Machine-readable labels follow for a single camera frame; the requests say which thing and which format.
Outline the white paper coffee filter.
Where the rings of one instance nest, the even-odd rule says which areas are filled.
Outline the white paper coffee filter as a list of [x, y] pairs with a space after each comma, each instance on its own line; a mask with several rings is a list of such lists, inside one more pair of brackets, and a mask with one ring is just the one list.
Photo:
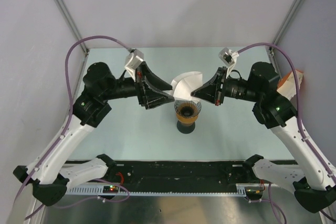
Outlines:
[[175, 77], [172, 90], [167, 93], [180, 101], [200, 102], [200, 99], [191, 96], [191, 93], [203, 85], [203, 73], [199, 71], [185, 72]]

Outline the smoked glass dripper cone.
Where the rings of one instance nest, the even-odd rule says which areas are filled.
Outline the smoked glass dripper cone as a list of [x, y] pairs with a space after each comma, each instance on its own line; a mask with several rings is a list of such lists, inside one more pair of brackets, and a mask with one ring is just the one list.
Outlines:
[[199, 115], [202, 109], [200, 102], [177, 100], [174, 103], [176, 115], [189, 119]]

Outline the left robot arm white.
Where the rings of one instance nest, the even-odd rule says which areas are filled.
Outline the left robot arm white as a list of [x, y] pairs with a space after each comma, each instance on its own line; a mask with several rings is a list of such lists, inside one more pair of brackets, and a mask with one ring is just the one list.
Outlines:
[[168, 92], [172, 86], [156, 76], [146, 62], [128, 71], [126, 78], [116, 79], [104, 62], [92, 64], [83, 77], [84, 89], [73, 103], [59, 133], [43, 153], [28, 166], [17, 166], [13, 174], [23, 184], [31, 184], [33, 196], [45, 206], [53, 206], [67, 190], [95, 179], [112, 181], [116, 162], [106, 154], [76, 167], [63, 165], [79, 143], [111, 111], [110, 100], [137, 97], [139, 105], [153, 109], [175, 99]]

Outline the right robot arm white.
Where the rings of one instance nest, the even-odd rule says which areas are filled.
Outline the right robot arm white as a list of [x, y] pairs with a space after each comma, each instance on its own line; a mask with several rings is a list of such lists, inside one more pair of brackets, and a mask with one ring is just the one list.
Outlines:
[[227, 68], [222, 67], [191, 95], [214, 105], [222, 104], [225, 97], [253, 102], [257, 121], [283, 142], [299, 169], [285, 168], [255, 154], [244, 161], [243, 178], [250, 183], [257, 179], [274, 183], [294, 194], [305, 210], [316, 213], [335, 202], [335, 167], [298, 126], [297, 110], [277, 91], [279, 79], [272, 64], [266, 62], [253, 64], [247, 80], [228, 76]]

